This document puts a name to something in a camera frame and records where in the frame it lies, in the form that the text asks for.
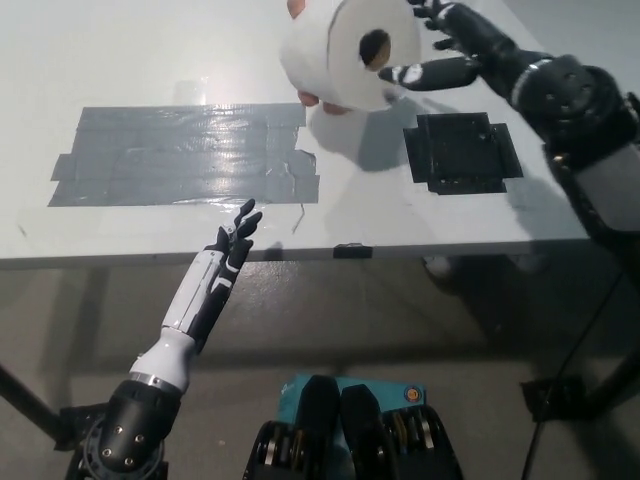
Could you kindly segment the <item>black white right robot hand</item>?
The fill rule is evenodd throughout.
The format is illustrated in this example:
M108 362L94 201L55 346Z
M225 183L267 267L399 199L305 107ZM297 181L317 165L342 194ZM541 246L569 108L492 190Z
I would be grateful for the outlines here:
M453 1L412 1L415 17L427 29L447 38L433 44L437 51L456 50L458 57L421 64L384 67L378 77L409 91L460 88L482 78L497 95L509 95L509 82L499 71L500 57L515 43L489 20L467 5Z

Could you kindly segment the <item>person's bare hand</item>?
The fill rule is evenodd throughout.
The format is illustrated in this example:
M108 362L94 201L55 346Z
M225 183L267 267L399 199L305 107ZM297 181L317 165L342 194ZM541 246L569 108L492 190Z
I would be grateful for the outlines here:
M287 9L292 19L295 19L305 8L305 0L288 0ZM348 108L334 105L326 102L321 102L315 95L298 91L298 98L305 107L314 107L322 105L322 108L326 114L329 115L343 115L349 112Z

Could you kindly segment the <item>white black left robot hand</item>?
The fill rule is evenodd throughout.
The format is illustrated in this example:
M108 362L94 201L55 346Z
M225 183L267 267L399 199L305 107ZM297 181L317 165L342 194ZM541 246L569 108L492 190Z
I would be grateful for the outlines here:
M215 242L193 259L164 317L160 338L179 341L200 351L226 305L253 246L262 213L253 199L218 228Z

